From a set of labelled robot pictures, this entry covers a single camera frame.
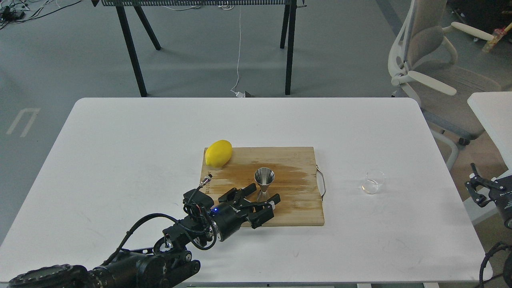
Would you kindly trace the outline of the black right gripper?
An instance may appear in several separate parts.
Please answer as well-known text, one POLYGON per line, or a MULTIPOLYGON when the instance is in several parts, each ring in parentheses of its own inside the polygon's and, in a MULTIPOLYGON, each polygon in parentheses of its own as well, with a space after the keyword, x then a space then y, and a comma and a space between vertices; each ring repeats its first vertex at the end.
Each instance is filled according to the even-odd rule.
POLYGON ((470 180, 466 182, 465 187, 472 200, 481 208, 494 201, 498 213, 503 219, 504 226, 512 229, 512 177, 507 176, 497 180, 485 179, 479 175, 474 163, 471 163, 470 166, 473 176, 470 176, 470 180), (478 186, 488 188, 489 192, 494 190, 494 194, 489 197, 479 194, 476 191, 478 186))

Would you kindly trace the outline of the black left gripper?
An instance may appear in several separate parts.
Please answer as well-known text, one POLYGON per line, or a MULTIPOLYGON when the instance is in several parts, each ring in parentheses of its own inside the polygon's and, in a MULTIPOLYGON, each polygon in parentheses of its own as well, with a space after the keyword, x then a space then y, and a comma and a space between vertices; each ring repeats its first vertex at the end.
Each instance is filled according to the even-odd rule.
POLYGON ((274 217, 280 194, 266 201, 248 201, 245 197, 256 191, 256 184, 245 188, 232 188, 218 198, 218 204, 211 209, 211 219, 217 237, 221 242, 237 232, 248 222, 251 228, 258 228, 274 217))

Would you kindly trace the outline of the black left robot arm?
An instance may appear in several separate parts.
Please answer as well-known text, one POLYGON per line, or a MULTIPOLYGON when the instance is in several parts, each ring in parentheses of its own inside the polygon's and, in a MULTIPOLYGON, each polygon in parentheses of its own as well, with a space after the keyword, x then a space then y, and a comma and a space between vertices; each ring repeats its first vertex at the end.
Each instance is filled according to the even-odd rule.
POLYGON ((249 201, 256 184, 232 188, 218 199, 218 205, 201 188, 212 180, 208 174, 197 188, 186 192, 183 209, 187 216, 177 220, 162 213, 139 219, 121 241, 115 252, 100 266, 87 270, 70 264, 30 270, 11 279, 10 288, 173 288, 196 275, 201 264, 192 258, 187 244, 209 250, 225 241, 245 222, 258 228, 274 217, 280 195, 262 201, 249 201), (167 218, 173 225, 163 230, 154 247, 139 250, 123 246, 142 224, 154 218, 167 218))

